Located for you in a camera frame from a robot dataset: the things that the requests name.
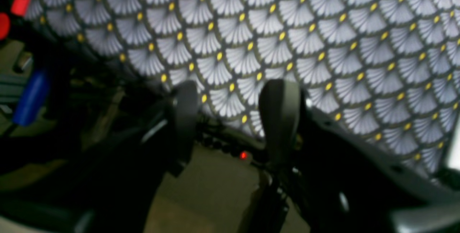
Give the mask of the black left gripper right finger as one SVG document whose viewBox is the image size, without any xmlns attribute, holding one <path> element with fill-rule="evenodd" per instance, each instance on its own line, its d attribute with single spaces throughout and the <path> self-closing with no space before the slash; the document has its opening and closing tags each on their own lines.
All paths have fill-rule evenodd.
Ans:
<svg viewBox="0 0 460 233">
<path fill-rule="evenodd" d="M 281 169 L 290 161 L 297 141 L 302 101 L 299 84 L 284 79 L 267 81 L 260 92 L 258 110 L 271 169 Z"/>
</svg>

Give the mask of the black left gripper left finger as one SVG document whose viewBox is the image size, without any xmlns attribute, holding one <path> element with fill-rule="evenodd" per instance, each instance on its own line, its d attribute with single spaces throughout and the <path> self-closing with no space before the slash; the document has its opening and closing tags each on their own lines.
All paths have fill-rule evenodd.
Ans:
<svg viewBox="0 0 460 233">
<path fill-rule="evenodd" d="M 191 161 L 198 119 L 198 91 L 194 81 L 177 85 L 171 93 L 169 119 L 172 149 L 168 171 L 179 176 Z"/>
</svg>

